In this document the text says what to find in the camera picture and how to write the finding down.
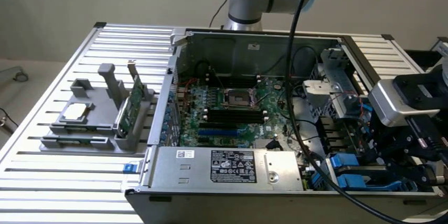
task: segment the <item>blue latch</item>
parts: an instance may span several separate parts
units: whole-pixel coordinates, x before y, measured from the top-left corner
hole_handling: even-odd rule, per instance
[[[368,186],[363,176],[358,174],[343,174],[338,177],[338,183],[343,189],[352,191],[399,191],[402,188],[402,181],[384,186]]]
[[[123,174],[136,174],[139,165],[126,164],[123,167]]]
[[[358,158],[355,154],[338,153],[330,158],[331,165],[334,168],[340,168],[343,166],[359,166]]]

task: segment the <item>black pcie slot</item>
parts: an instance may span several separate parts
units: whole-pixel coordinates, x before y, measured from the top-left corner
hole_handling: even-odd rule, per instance
[[[206,129],[238,129],[236,123],[200,123],[199,128],[206,128]]]
[[[254,88],[254,86],[258,84],[258,79],[256,77],[219,77],[211,76],[207,85],[210,87],[222,87],[224,88]]]
[[[216,123],[264,123],[263,111],[210,110],[207,121]]]

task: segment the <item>floor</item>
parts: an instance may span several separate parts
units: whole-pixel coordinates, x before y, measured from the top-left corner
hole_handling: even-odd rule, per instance
[[[56,61],[26,61],[0,59],[2,69],[22,66],[30,79],[27,82],[16,82],[11,79],[0,82],[0,108],[20,124],[30,110],[35,106],[42,94],[47,90],[66,63]],[[10,136],[0,132],[0,148]]]

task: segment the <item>electronic component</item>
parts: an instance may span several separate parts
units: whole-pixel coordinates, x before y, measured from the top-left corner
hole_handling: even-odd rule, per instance
[[[210,139],[211,139],[211,138],[208,138],[208,137],[199,137],[199,138],[198,138],[198,142],[202,143],[202,144],[203,144],[203,143],[210,143]]]
[[[279,108],[283,110],[284,107],[286,107],[286,101],[279,100],[279,101],[278,101],[278,106],[279,106]]]
[[[216,77],[215,73],[211,72],[206,78],[206,83],[210,87],[250,89],[259,83],[259,77]]]
[[[275,84],[275,85],[274,85],[274,89],[275,89],[275,90],[282,90],[282,85],[280,85],[280,84]]]
[[[247,90],[226,89],[224,95],[226,95],[224,96],[226,105],[251,107],[256,104],[254,89]]]
[[[251,95],[248,91],[227,90],[227,102],[230,105],[251,106]]]
[[[254,141],[254,148],[266,150],[266,146],[271,143],[271,141],[272,139],[263,139],[263,138],[256,139]]]
[[[130,92],[130,98],[126,100],[123,111],[120,111],[120,114],[119,114],[118,132],[122,137],[127,136],[138,120],[139,111],[140,111],[140,103],[142,103],[142,100],[144,99],[144,89],[146,89],[146,86],[143,85],[140,81],[140,77],[135,76],[134,87]]]
[[[204,98],[203,101],[207,101],[206,106],[214,108],[218,104],[218,89],[208,89],[203,91]]]

